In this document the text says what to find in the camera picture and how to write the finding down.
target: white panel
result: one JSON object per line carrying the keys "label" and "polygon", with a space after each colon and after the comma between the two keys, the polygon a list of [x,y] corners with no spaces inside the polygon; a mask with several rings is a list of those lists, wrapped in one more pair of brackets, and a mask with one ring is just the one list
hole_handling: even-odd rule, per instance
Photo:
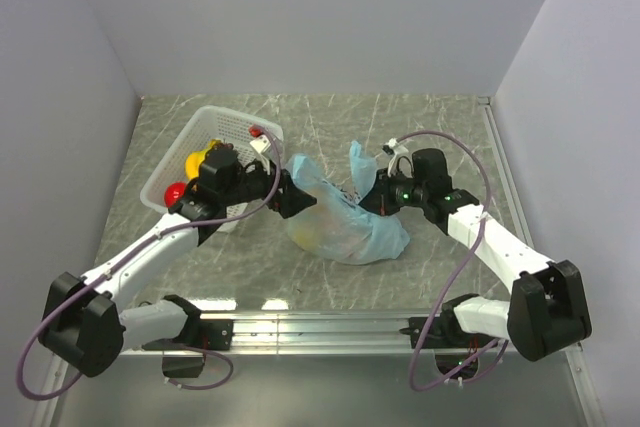
{"label": "white panel", "polygon": [[640,419],[640,2],[547,0],[496,117],[537,247],[583,273],[610,426]]}
{"label": "white panel", "polygon": [[[124,257],[130,255],[134,249],[138,248],[147,239],[159,237],[164,230],[184,225],[188,222],[187,219],[179,214],[164,214],[156,225],[135,242],[132,242],[122,252],[104,264],[85,272],[83,274],[86,277],[85,283],[95,282],[99,277],[105,275],[105,272],[110,272]],[[134,296],[139,291],[156,277],[164,275],[172,262],[197,246],[197,228],[190,227],[165,235],[143,248],[137,255],[134,255],[129,262],[113,274],[113,277],[102,282],[95,290],[100,293],[110,292],[113,296],[112,301],[116,304],[118,310],[123,310],[133,301]]]}
{"label": "white panel", "polygon": [[[482,205],[466,205],[449,216],[447,233],[467,248],[480,232]],[[511,293],[522,272],[535,274],[549,267],[551,259],[529,248],[496,219],[487,215],[484,236],[476,256],[489,267]]]}
{"label": "white panel", "polygon": [[453,312],[464,332],[510,340],[509,302],[474,297],[454,307]]}
{"label": "white panel", "polygon": [[145,94],[493,94],[543,1],[89,0]]}
{"label": "white panel", "polygon": [[[0,0],[2,425],[28,425],[19,350],[51,281],[93,265],[136,105],[85,0]],[[48,360],[30,356],[33,389]]]}
{"label": "white panel", "polygon": [[156,340],[174,339],[184,328],[187,318],[181,307],[168,300],[127,309],[120,314],[120,324],[126,328],[122,350],[137,349]]}

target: plastic bag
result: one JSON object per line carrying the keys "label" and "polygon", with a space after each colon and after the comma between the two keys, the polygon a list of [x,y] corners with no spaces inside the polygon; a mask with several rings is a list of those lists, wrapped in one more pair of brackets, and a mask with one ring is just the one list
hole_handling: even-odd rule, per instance
{"label": "plastic bag", "polygon": [[358,206],[373,188],[375,159],[365,156],[356,141],[349,151],[356,195],[350,196],[327,179],[304,154],[287,163],[296,187],[318,203],[287,220],[287,234],[301,249],[343,264],[363,265],[396,259],[409,243],[409,234],[396,217],[380,217]]}

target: cable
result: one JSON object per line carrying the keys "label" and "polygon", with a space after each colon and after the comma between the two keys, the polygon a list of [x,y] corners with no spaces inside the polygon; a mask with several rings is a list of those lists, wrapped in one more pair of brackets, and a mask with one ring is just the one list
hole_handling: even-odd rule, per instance
{"label": "cable", "polygon": [[[253,127],[257,127],[258,129],[260,129],[264,133],[264,135],[267,137],[267,139],[269,139],[269,142],[271,142],[271,145],[273,146],[276,145],[275,137],[267,129],[261,126],[253,126]],[[129,262],[131,262],[140,252],[142,252],[144,249],[146,249],[148,246],[150,246],[154,242],[157,242],[160,239],[162,239],[165,235],[171,234],[178,230],[187,229],[187,228],[206,227],[209,225],[220,225],[220,224],[225,224],[227,222],[235,222],[237,220],[243,220],[255,214],[257,211],[259,211],[263,207],[265,207],[275,195],[280,184],[280,176],[281,176],[281,170],[282,170],[280,152],[278,152],[278,149],[275,147],[273,151],[274,151],[274,163],[276,164],[276,175],[273,181],[273,186],[271,187],[271,190],[269,191],[267,196],[264,198],[264,200],[255,209],[249,212],[244,212],[243,214],[240,214],[240,215],[236,215],[235,217],[230,217],[225,219],[212,219],[212,220],[200,220],[197,222],[186,222],[184,224],[179,224],[179,225],[164,229],[163,231],[160,232],[158,236],[151,236],[144,239],[138,245],[136,245],[133,249],[131,249],[126,255],[124,255],[118,262],[116,262],[111,267],[111,269],[107,271],[106,274],[99,276],[96,280],[87,284],[85,287],[83,287],[78,292],[73,294],[67,300],[62,302],[49,315],[47,315],[42,320],[42,322],[40,322],[40,324],[36,327],[36,329],[33,331],[31,336],[29,336],[29,339],[27,340],[22,352],[20,353],[20,358],[18,359],[18,365],[16,368],[16,386],[18,387],[18,390],[20,391],[20,393],[27,399],[31,399],[31,400],[38,400],[38,401],[51,400],[64,394],[80,379],[80,377],[82,377],[82,374],[78,372],[68,384],[63,385],[58,390],[49,392],[47,394],[39,394],[30,390],[25,384],[24,366],[27,360],[27,356],[31,351],[31,347],[33,347],[33,344],[38,339],[38,336],[42,332],[44,332],[44,330],[53,322],[53,320],[56,317],[58,317],[62,312],[64,312],[69,306],[71,306],[78,299],[82,298],[82,296],[84,296],[87,292],[91,291],[92,289],[95,289],[97,286],[102,284],[105,280],[113,276],[113,274],[115,274],[116,272],[121,270],[124,266],[126,266]],[[217,354],[217,353],[215,354],[215,357],[221,358],[220,356],[222,356],[222,354]],[[229,379],[229,377],[231,377],[231,373],[233,373],[233,364],[231,363],[231,360],[228,359],[227,357],[225,356],[222,356],[222,357],[224,357],[222,360],[224,360],[225,362],[228,361],[228,363],[231,365],[230,374],[223,379],[223,383],[224,383]],[[214,386],[217,387],[219,385],[222,385],[222,384],[217,382]]]}
{"label": "cable", "polygon": [[220,352],[216,352],[214,350],[198,349],[197,347],[187,347],[186,345],[183,345],[182,347],[185,350],[190,350],[192,352],[198,352],[198,353],[204,355],[205,358],[208,355],[210,355],[212,357],[217,357],[218,359],[224,361],[229,366],[229,372],[227,372],[227,375],[225,375],[222,379],[218,380],[217,382],[214,382],[213,384],[208,384],[208,385],[187,385],[187,384],[183,384],[181,382],[178,382],[175,379],[167,379],[167,382],[170,383],[171,385],[175,385],[179,389],[184,389],[184,390],[210,390],[210,389],[215,389],[216,387],[220,387],[222,384],[227,382],[231,378],[231,376],[233,375],[233,370],[234,370],[233,362],[226,355],[221,354]]}
{"label": "cable", "polygon": [[[480,159],[478,159],[478,157],[473,153],[473,151],[469,147],[467,147],[463,142],[458,140],[456,137],[454,137],[451,134],[447,134],[445,132],[439,132],[437,130],[419,130],[419,131],[413,132],[411,134],[403,135],[402,137],[399,137],[396,140],[398,142],[402,142],[402,141],[410,139],[412,137],[417,137],[419,135],[433,135],[433,136],[436,136],[436,137],[445,138],[447,140],[450,140],[454,144],[456,144],[464,152],[467,153],[467,155],[471,158],[473,163],[476,164],[476,166],[478,167],[478,170],[480,171],[480,175],[481,175],[482,180],[484,182],[485,200],[484,200],[482,212],[486,213],[487,210],[489,209],[489,205],[491,204],[491,199],[493,197],[493,194],[492,194],[492,191],[491,191],[491,183],[489,181],[489,176],[487,175],[487,171],[485,170],[484,166],[480,162]],[[478,247],[480,246],[480,243],[482,242],[482,239],[484,238],[484,231],[485,231],[485,228],[486,228],[486,223],[487,223],[487,218],[486,218],[486,216],[483,216],[480,219],[480,227],[479,227],[478,236],[477,236],[475,242],[473,243],[473,245],[469,249],[469,252],[467,252],[467,255],[464,257],[464,259],[462,259],[462,262],[460,262],[460,265],[458,265],[458,267],[456,267],[456,269],[451,273],[451,275],[449,276],[449,278],[445,282],[445,285],[440,290],[440,293],[438,294],[438,298],[437,298],[435,304],[433,305],[433,309],[431,310],[431,313],[429,314],[429,317],[427,318],[427,321],[425,322],[424,327],[422,328],[422,332],[420,332],[420,336],[418,337],[418,342],[416,344],[416,348],[414,349],[413,353],[411,354],[411,361],[409,362],[409,386],[411,387],[412,390],[414,390],[416,392],[426,392],[426,391],[431,390],[434,387],[444,383],[447,379],[450,379],[451,377],[453,377],[455,374],[460,372],[460,370],[462,370],[463,368],[465,368],[466,366],[468,366],[472,362],[474,362],[483,353],[485,353],[486,351],[488,351],[489,349],[495,347],[498,344],[497,340],[493,340],[493,341],[489,342],[482,349],[480,349],[479,351],[477,351],[473,355],[469,356],[458,367],[456,367],[455,369],[453,369],[450,372],[448,372],[446,375],[443,375],[442,377],[440,377],[440,378],[438,378],[438,379],[436,379],[436,380],[434,380],[432,382],[429,382],[429,383],[427,383],[425,385],[418,385],[416,383],[416,381],[415,381],[415,373],[416,373],[416,369],[417,369],[417,366],[418,366],[418,358],[420,357],[420,351],[422,350],[422,346],[425,343],[425,340],[427,338],[427,334],[429,332],[429,329],[433,325],[433,322],[434,322],[434,320],[436,318],[436,315],[440,311],[440,308],[442,307],[442,304],[444,303],[444,298],[447,295],[447,292],[449,291],[451,286],[453,285],[453,282],[456,280],[458,275],[460,275],[460,272],[462,272],[464,270],[464,268],[467,266],[469,261],[473,258],[476,250],[478,250]],[[496,360],[494,361],[494,363],[491,364],[489,366],[489,368],[486,369],[485,371],[483,371],[480,375],[474,377],[474,379],[477,380],[478,377],[480,377],[480,378],[484,377],[487,373],[489,373],[491,370],[493,370],[495,368],[495,366],[498,364],[498,362],[500,361],[500,359],[504,355],[504,352],[505,352],[505,350],[507,348],[506,347],[507,344],[508,344],[508,342],[504,343],[503,348],[498,353],[498,356],[496,357]]]}
{"label": "cable", "polygon": [[406,160],[407,163],[409,164],[409,170],[411,172],[411,175],[413,176],[413,164],[411,163],[411,160],[409,160],[409,157],[407,157],[406,155],[401,155],[400,158],[398,158],[398,166],[396,167],[396,169],[398,170],[398,172],[401,172],[400,161],[403,159]]}

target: floor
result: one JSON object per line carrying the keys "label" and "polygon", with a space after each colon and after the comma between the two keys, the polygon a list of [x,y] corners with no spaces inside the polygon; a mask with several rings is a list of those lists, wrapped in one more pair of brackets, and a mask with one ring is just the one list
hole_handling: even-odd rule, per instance
{"label": "floor", "polygon": [[[513,231],[480,107],[471,96],[425,95],[198,95],[153,96],[143,101],[131,145],[107,220],[97,263],[113,257],[143,235],[160,214],[142,205],[139,193],[193,113],[218,105],[280,124],[287,155],[306,153],[327,177],[349,190],[349,145],[358,140],[379,158],[391,137],[420,128],[450,132],[472,148],[493,182],[491,213]],[[445,139],[423,138],[409,150],[442,149],[454,185],[479,198],[484,187],[475,166]],[[284,221],[266,209],[230,234],[217,233],[174,263],[137,296],[135,303],[176,293],[203,309],[288,308],[292,310],[400,309],[429,307],[465,249],[428,224],[418,211],[399,218],[411,235],[404,253],[366,266],[341,265],[299,249],[286,235]],[[480,262],[462,273],[449,293],[476,292],[507,298],[497,277]]]}

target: cable clip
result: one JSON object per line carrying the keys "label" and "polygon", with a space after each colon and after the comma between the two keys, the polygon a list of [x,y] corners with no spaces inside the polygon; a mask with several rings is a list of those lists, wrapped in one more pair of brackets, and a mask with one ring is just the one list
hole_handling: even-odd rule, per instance
{"label": "cable clip", "polygon": [[180,382],[176,382],[176,381],[171,382],[171,379],[169,377],[165,377],[164,378],[164,384],[165,385],[171,384],[174,387],[176,387],[177,389],[182,389],[182,384]]}
{"label": "cable clip", "polygon": [[387,175],[392,176],[398,172],[398,164],[400,163],[400,159],[402,157],[406,158],[411,165],[411,169],[413,170],[413,163],[409,158],[409,151],[403,145],[400,145],[398,140],[394,137],[393,139],[389,139],[389,141],[382,146],[382,150],[387,155],[392,155],[391,160],[389,161],[389,166],[387,167]]}
{"label": "cable clip", "polygon": [[264,170],[270,175],[271,162],[269,161],[269,152],[271,150],[271,142],[267,136],[261,134],[249,142],[249,145],[253,149],[256,158],[260,161]]}

